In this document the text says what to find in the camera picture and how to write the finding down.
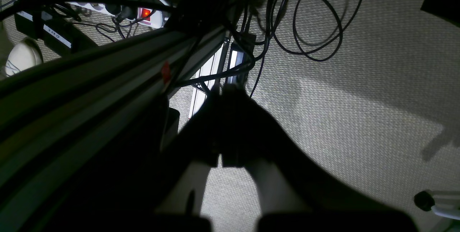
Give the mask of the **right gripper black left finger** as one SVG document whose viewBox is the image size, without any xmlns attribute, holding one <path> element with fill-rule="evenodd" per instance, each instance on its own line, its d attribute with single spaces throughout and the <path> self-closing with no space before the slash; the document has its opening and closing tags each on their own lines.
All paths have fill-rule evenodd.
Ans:
<svg viewBox="0 0 460 232">
<path fill-rule="evenodd" d="M 158 213 L 199 216 L 210 170 L 219 150 L 214 121 L 220 93 L 212 92 L 201 109 L 161 153 L 158 163 Z"/>
</svg>

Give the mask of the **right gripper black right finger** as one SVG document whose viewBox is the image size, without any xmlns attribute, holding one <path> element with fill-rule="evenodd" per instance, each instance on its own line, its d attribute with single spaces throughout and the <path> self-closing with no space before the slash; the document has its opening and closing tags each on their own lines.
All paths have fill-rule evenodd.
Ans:
<svg viewBox="0 0 460 232">
<path fill-rule="evenodd" d="M 225 166 L 246 168 L 258 187 L 264 217 L 315 222 L 405 222 L 406 214 L 347 186 L 317 165 L 276 119 L 235 85 L 221 93 L 228 124 Z"/>
</svg>

